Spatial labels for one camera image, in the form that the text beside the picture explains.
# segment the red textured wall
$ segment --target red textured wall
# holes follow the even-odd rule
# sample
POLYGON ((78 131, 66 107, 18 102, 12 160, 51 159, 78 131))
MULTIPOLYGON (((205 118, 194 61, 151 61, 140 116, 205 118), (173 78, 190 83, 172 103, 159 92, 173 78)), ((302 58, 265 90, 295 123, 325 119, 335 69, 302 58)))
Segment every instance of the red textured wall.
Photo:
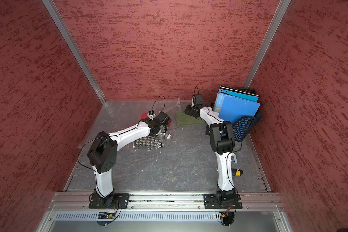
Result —
POLYGON ((0 1, 0 231, 36 229, 100 107, 41 0, 0 1))
POLYGON ((251 87, 252 137, 293 230, 348 227, 348 1, 293 0, 251 87))
POLYGON ((55 0, 107 99, 241 87, 279 0, 55 0))

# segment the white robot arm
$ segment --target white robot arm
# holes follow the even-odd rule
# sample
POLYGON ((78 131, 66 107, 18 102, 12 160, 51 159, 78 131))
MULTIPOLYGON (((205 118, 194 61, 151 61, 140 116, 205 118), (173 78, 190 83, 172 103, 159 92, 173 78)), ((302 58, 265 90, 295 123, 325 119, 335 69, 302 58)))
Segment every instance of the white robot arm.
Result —
POLYGON ((235 139, 230 121, 219 118, 210 107, 206 107, 201 94, 193 95, 192 105, 187 105, 185 113, 201 117, 210 127, 210 145, 215 152, 218 162, 218 191, 217 199, 221 206, 229 205, 237 200, 236 188, 232 175, 242 175, 242 170, 231 168, 235 139))
POLYGON ((88 151, 96 181, 92 200, 100 202, 98 208, 109 208, 115 203, 111 172, 116 163, 117 151, 139 138, 155 137, 162 131, 166 132, 170 121, 171 118, 167 114, 160 112, 157 117, 142 119, 138 124, 124 130, 109 134, 104 131, 98 133, 88 151))

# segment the green cloth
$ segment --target green cloth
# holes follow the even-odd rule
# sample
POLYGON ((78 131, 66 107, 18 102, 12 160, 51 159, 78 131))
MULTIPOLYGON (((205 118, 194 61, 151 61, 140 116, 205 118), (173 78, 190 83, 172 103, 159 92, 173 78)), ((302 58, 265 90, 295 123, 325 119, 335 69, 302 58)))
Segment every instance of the green cloth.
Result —
POLYGON ((195 118, 184 113, 184 111, 177 111, 176 120, 178 127, 186 127, 191 125, 204 124, 205 120, 199 120, 201 118, 195 118))

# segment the wire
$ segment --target wire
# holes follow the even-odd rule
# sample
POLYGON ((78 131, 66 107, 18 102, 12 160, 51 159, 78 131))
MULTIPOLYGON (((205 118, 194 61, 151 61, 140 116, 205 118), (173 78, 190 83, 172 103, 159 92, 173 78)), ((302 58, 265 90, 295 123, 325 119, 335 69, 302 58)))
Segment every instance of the wire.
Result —
POLYGON ((156 103, 156 101, 157 101, 157 99, 158 99, 159 97, 163 97, 163 98, 164 98, 164 107, 162 108, 162 110, 161 110, 161 111, 163 111, 163 110, 164 110, 166 100, 165 100, 165 97, 164 97, 164 96, 162 96, 162 95, 160 95, 160 96, 158 96, 158 97, 156 98, 155 102, 154 102, 154 103, 153 103, 153 105, 152 105, 152 109, 151 109, 151 110, 153 110, 153 106, 155 105, 155 103, 156 103))
POLYGON ((227 158, 226 158, 226 170, 227 170, 227 177, 228 177, 228 181, 229 181, 229 183, 232 185, 232 187, 234 187, 235 188, 235 186, 232 184, 232 181, 229 179, 229 174, 228 174, 228 156, 231 154, 232 152, 230 152, 228 155, 227 155, 227 158))
POLYGON ((234 151, 234 152, 238 152, 238 151, 241 151, 241 149, 242 149, 242 142, 241 142, 241 138, 240 138, 240 136, 239 136, 239 134, 235 131, 235 129, 232 127, 232 129, 233 129, 233 131, 236 133, 236 135, 237 135, 237 137, 239 138, 239 140, 240 140, 240 144, 241 144, 241 147, 240 147, 240 149, 238 149, 237 151, 234 151))
POLYGON ((120 216, 120 214, 121 214, 121 211, 122 211, 122 206, 120 207, 120 212, 119 212, 119 215, 117 215, 116 216, 116 213, 117 213, 117 211, 119 210, 119 201, 118 200, 116 200, 117 201, 117 210, 116 210, 116 212, 115 212, 115 218, 111 221, 111 222, 113 222, 114 220, 116 220, 116 218, 118 218, 119 216, 120 216))
POLYGON ((84 144, 84 146, 82 146, 81 149, 80 149, 80 152, 79 152, 79 155, 78 155, 78 163, 79 163, 81 166, 83 166, 83 167, 85 167, 85 168, 87 168, 87 169, 90 169, 90 170, 93 170, 93 171, 94 171, 94 169, 89 168, 89 167, 83 165, 83 164, 80 162, 79 157, 80 157, 80 155, 81 155, 82 149, 85 147, 85 145, 87 145, 87 144, 90 143, 91 141, 94 141, 94 140, 97 140, 97 139, 100 139, 100 138, 109 138, 109 137, 114 137, 114 136, 116 136, 116 135, 114 134, 114 135, 111 135, 111 136, 104 136, 104 137, 94 138, 94 139, 89 140, 88 142, 86 142, 86 143, 84 144))
POLYGON ((215 201, 217 202, 217 205, 220 207, 220 208, 223 208, 220 204, 219 204, 219 201, 218 201, 218 199, 217 199, 217 197, 216 197, 216 194, 210 194, 210 195, 208 195, 207 197, 205 197, 205 203, 206 203, 206 199, 208 198, 208 197, 214 197, 214 199, 215 199, 215 201))
POLYGON ((223 212, 222 214, 227 214, 227 216, 228 216, 228 212, 230 209, 231 209, 231 205, 228 207, 227 211, 223 212))
POLYGON ((84 146, 82 146, 81 149, 80 149, 80 152, 79 152, 79 155, 78 155, 78 163, 79 163, 81 166, 83 166, 83 167, 85 167, 85 168, 87 168, 87 169, 93 170, 92 168, 89 168, 89 167, 83 165, 83 164, 80 162, 79 157, 80 157, 80 155, 81 155, 82 149, 85 147, 85 145, 87 145, 87 144, 90 143, 91 141, 94 141, 94 140, 97 140, 97 139, 100 139, 100 138, 108 138, 108 137, 109 137, 109 136, 94 138, 94 139, 92 139, 92 140, 86 142, 86 143, 84 144, 84 146))
MULTIPOLYGON (((209 114, 209 112, 210 112, 210 111, 208 111, 206 114, 207 114, 207 115, 209 115, 209 116, 212 116, 212 117, 213 117, 213 118, 215 118, 215 119, 217 119, 217 118, 216 118, 216 117, 214 117, 213 115, 210 115, 210 114, 209 114)), ((237 133, 237 131, 235 131, 235 129, 233 128, 233 126, 232 126, 232 129, 233 129, 233 131, 236 133, 237 137, 238 137, 238 138, 239 138, 239 140, 240 140, 240 141, 238 141, 238 142, 240 142, 240 143, 241 143, 241 147, 240 147, 240 149, 238 149, 237 151, 234 151, 234 152, 238 152, 238 151, 240 151, 240 150, 242 149, 242 142, 241 142, 241 138, 240 138, 239 134, 237 133)))
POLYGON ((195 95, 196 88, 197 88, 197 94, 199 94, 199 88, 195 86, 195 89, 193 90, 193 95, 195 95))
POLYGON ((195 116, 193 116, 193 115, 191 115, 192 117, 194 117, 195 119, 197 119, 197 120, 199 120, 199 121, 201 121, 202 119, 198 119, 198 118, 196 118, 195 116))

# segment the metal panel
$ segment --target metal panel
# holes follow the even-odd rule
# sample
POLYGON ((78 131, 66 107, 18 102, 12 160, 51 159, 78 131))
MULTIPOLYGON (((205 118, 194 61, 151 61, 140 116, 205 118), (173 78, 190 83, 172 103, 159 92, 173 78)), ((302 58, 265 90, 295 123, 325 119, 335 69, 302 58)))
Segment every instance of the metal panel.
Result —
POLYGON ((62 34, 63 38, 67 42, 68 46, 70 47, 73 55, 75 56, 76 60, 78 61, 81 69, 85 73, 87 79, 89 80, 90 84, 92 85, 95 93, 97 94, 98 98, 104 104, 106 102, 106 98, 103 95, 101 89, 98 86, 97 81, 95 81, 94 76, 92 74, 92 71, 89 69, 88 64, 86 63, 84 57, 82 56, 79 48, 77 47, 75 41, 73 40, 70 31, 67 29, 65 22, 63 21, 62 17, 59 14, 59 11, 54 4, 52 0, 42 0, 46 9, 48 10, 50 16, 53 18, 54 22, 56 23, 60 33, 62 34))
POLYGON ((258 67, 260 63, 262 62, 262 59, 264 57, 264 54, 266 53, 270 42, 273 39, 273 36, 276 33, 276 30, 278 26, 280 25, 280 22, 282 20, 283 15, 286 12, 286 9, 288 8, 290 4, 290 0, 281 0, 280 3, 278 4, 278 7, 276 9, 276 12, 272 18, 272 21, 269 25, 269 28, 266 32, 266 35, 264 36, 263 42, 259 48, 258 53, 256 54, 255 60, 253 65, 251 66, 250 72, 246 78, 246 81, 244 83, 244 88, 248 88, 250 86, 251 81, 254 78, 254 75, 256 71, 258 70, 258 67))
POLYGON ((50 231, 56 232, 89 232, 89 231, 258 231, 258 232, 278 232, 275 217, 272 212, 236 212, 235 221, 231 227, 223 227, 218 220, 209 221, 150 221, 150 220, 130 220, 129 223, 117 219, 105 227, 97 225, 96 221, 53 221, 50 231))
MULTIPOLYGON (((88 209, 92 191, 56 192, 49 208, 63 211, 88 209)), ((209 211, 201 192, 130 192, 128 208, 123 211, 209 211)), ((239 192, 243 209, 237 211, 283 211, 278 193, 239 192)))
MULTIPOLYGON (((114 219, 98 219, 99 211, 57 211, 54 221, 109 221, 114 219)), ((220 219, 219 212, 169 212, 169 211, 122 211, 116 221, 177 221, 177 222, 210 222, 220 219)))

